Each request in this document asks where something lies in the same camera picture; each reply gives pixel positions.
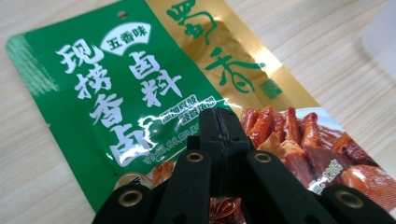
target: reflective plastic wrapper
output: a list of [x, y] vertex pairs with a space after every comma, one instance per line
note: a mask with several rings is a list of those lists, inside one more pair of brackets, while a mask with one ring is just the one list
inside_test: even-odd
[[[344, 183], [396, 206], [395, 181], [355, 160], [368, 156], [221, 0], [120, 1], [16, 35], [7, 52], [94, 211], [119, 186], [169, 178], [211, 107], [239, 115], [256, 148], [278, 145], [315, 193]], [[263, 137], [264, 113], [277, 136]], [[238, 204], [213, 200], [213, 222], [242, 220]]]

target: metal grommet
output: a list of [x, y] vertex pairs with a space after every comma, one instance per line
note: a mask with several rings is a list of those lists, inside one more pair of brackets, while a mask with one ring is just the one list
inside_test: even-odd
[[143, 194], [137, 189], [125, 191], [119, 197], [119, 203], [124, 207], [132, 207], [140, 203], [143, 199]]
[[256, 159], [256, 161], [259, 161], [259, 162], [270, 162], [271, 161], [271, 157], [265, 153], [257, 153], [256, 155], [254, 155], [254, 159]]
[[361, 200], [361, 198], [351, 192], [339, 189], [334, 194], [335, 198], [346, 206], [351, 208], [362, 208], [364, 206], [364, 202]]
[[204, 159], [204, 155], [201, 153], [192, 152], [187, 155], [187, 160], [191, 162], [198, 162]]

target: white chinese characters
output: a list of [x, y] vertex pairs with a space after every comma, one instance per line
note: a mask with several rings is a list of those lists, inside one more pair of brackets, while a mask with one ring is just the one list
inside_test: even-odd
[[147, 44], [151, 25], [145, 22], [127, 22], [112, 29], [102, 40], [100, 48], [108, 53], [123, 56], [125, 51], [137, 44]]
[[124, 167], [137, 157], [148, 155], [150, 147], [145, 140], [144, 131], [134, 128], [131, 123], [122, 123], [120, 107], [123, 98], [109, 92], [112, 88], [111, 78], [99, 64], [105, 54], [95, 45], [89, 47], [84, 39], [77, 40], [73, 45], [64, 45], [55, 52], [64, 57], [61, 63], [67, 66], [66, 74], [73, 74], [84, 63], [92, 65], [86, 75], [76, 74], [78, 84], [74, 90], [78, 92], [77, 98], [80, 100], [96, 97], [89, 116], [94, 119], [93, 125], [97, 125], [100, 120], [104, 127], [117, 136], [118, 143], [109, 148], [118, 165]]
[[145, 51], [139, 51], [132, 52], [130, 57], [134, 59], [134, 64], [129, 68], [136, 79], [142, 80], [141, 91], [145, 94], [143, 101], [147, 102], [148, 107], [162, 105], [157, 93], [165, 96], [172, 90], [177, 96], [183, 96], [176, 84], [181, 80], [181, 76], [170, 77], [166, 70], [160, 68], [154, 55], [146, 55]]

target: package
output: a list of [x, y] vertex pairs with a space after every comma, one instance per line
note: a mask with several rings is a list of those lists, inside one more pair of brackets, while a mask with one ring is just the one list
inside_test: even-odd
[[[120, 1], [16, 35], [7, 52], [94, 211], [119, 186], [134, 182], [155, 188], [169, 178], [187, 137], [199, 134], [197, 117], [207, 108], [233, 110], [244, 128], [259, 120], [247, 119], [250, 112], [261, 116], [271, 110], [274, 116], [294, 117], [301, 133], [304, 117], [314, 116], [307, 123], [336, 133], [332, 143], [344, 136], [221, 0]], [[304, 157], [314, 170], [310, 156]], [[348, 175], [356, 172], [341, 166], [336, 159], [321, 164], [304, 183], [320, 193], [324, 182], [341, 175], [346, 183], [359, 181]], [[383, 176], [394, 186], [382, 169], [365, 166], [348, 168]], [[395, 189], [389, 194], [393, 202]], [[221, 199], [212, 206], [224, 211], [220, 207], [230, 204], [237, 207], [239, 201]]]

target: food image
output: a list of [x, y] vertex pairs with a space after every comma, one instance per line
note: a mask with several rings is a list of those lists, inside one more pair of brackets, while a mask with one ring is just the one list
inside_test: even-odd
[[387, 211], [396, 207], [396, 181], [347, 133], [318, 124], [317, 113], [297, 118], [293, 107], [284, 112], [245, 108], [241, 124], [255, 148], [275, 154], [315, 193], [344, 184]]
[[148, 178], [151, 180], [154, 187], [159, 186], [163, 181], [171, 177], [175, 164], [174, 161], [165, 161], [161, 165], [154, 167], [151, 172], [148, 173]]
[[342, 173], [344, 184], [358, 189], [390, 211], [396, 206], [396, 182], [381, 167], [352, 166]]

